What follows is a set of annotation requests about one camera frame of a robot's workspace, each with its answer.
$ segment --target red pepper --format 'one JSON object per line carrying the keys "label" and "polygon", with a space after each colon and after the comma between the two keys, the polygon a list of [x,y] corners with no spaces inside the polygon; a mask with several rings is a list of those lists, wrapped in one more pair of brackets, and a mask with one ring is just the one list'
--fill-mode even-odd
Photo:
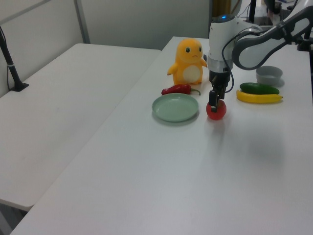
{"label": "red pepper", "polygon": [[170,93],[183,93],[183,94],[190,94],[191,92],[199,92],[199,95],[201,95],[200,91],[191,88],[189,84],[177,84],[170,88],[164,89],[162,91],[162,95],[164,94],[170,94]]}

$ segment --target gray bowl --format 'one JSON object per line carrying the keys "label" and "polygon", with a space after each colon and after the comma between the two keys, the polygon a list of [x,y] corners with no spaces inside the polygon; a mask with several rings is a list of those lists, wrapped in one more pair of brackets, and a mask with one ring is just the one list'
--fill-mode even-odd
{"label": "gray bowl", "polygon": [[278,84],[281,76],[283,75],[283,71],[274,66],[262,66],[255,72],[258,83],[270,86]]}

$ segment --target green plate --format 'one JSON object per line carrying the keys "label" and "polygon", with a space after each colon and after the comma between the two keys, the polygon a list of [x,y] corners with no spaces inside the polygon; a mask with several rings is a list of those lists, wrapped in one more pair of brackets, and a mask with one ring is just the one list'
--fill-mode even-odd
{"label": "green plate", "polygon": [[185,121],[198,111],[198,102],[187,94],[172,93],[162,95],[152,104],[155,115],[164,121]]}

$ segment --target yellow plush toy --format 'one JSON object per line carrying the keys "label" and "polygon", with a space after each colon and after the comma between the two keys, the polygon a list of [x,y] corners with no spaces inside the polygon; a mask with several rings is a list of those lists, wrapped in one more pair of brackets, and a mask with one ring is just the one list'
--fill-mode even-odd
{"label": "yellow plush toy", "polygon": [[175,63],[167,75],[173,75],[174,84],[198,84],[202,82],[203,69],[207,67],[202,59],[201,43],[192,38],[182,40],[176,51]]}

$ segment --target red ball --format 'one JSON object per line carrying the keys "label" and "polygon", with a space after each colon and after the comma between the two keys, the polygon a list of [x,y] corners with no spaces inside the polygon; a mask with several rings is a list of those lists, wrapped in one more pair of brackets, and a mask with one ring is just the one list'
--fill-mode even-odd
{"label": "red ball", "polygon": [[206,105],[206,113],[212,120],[220,120],[224,117],[226,114],[226,105],[224,101],[219,100],[217,104],[217,112],[214,113],[211,111],[211,105],[209,103]]}

